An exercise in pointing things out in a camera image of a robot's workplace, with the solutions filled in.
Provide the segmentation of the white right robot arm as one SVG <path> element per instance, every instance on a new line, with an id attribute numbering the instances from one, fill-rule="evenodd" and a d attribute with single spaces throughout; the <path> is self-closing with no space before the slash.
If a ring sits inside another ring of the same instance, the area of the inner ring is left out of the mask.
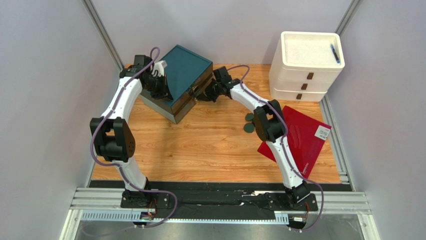
<path id="1" fill-rule="evenodd" d="M 253 124 L 259 139 L 267 144 L 277 163 L 286 198 L 291 204 L 299 204 L 311 192 L 306 186 L 288 144 L 288 126 L 284 121 L 277 100 L 267 100 L 250 90 L 242 80 L 233 79 L 226 67 L 213 71 L 213 80 L 197 98 L 215 102 L 219 96 L 227 96 L 241 103 L 253 114 Z"/>

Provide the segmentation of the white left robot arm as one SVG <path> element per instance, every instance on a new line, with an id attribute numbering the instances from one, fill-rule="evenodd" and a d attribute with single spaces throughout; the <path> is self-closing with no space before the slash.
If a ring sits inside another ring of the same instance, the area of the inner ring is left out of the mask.
<path id="1" fill-rule="evenodd" d="M 148 203 L 157 191 L 151 190 L 148 178 L 135 160 L 136 140 L 128 125 L 131 110 L 142 89 L 141 81 L 133 76 L 119 79 L 118 89 L 107 109 L 89 123 L 89 150 L 98 165 L 113 167 L 119 172 L 125 184 L 123 197 L 126 201 Z"/>

